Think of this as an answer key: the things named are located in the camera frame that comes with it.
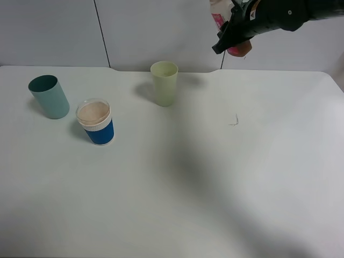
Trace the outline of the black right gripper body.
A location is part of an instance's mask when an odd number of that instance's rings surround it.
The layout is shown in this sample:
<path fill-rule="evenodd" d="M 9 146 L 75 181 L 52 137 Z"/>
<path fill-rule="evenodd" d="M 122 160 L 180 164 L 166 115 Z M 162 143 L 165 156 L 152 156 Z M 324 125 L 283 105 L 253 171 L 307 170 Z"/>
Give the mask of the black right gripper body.
<path fill-rule="evenodd" d="M 230 39 L 247 40 L 274 30 L 295 31 L 310 19 L 306 1 L 233 1 Z"/>

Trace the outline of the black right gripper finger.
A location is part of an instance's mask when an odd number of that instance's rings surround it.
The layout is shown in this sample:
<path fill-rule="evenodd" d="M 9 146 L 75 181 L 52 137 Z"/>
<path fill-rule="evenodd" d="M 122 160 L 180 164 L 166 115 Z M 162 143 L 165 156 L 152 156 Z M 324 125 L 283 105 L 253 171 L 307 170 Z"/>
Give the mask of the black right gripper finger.
<path fill-rule="evenodd" d="M 212 49 L 216 54 L 221 54 L 242 42 L 250 41 L 252 37 L 249 37 L 247 33 L 251 29 L 251 26 L 251 21 L 249 20 L 226 21 L 220 28 L 218 42 L 212 46 Z"/>

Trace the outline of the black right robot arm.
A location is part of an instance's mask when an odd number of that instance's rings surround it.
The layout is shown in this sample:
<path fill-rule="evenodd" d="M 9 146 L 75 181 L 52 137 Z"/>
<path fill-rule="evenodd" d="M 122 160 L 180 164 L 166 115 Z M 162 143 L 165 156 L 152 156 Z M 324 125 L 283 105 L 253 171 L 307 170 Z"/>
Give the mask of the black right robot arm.
<path fill-rule="evenodd" d="M 294 32 L 310 20 L 343 16 L 343 0 L 234 1 L 231 18 L 221 26 L 216 54 L 274 30 Z"/>

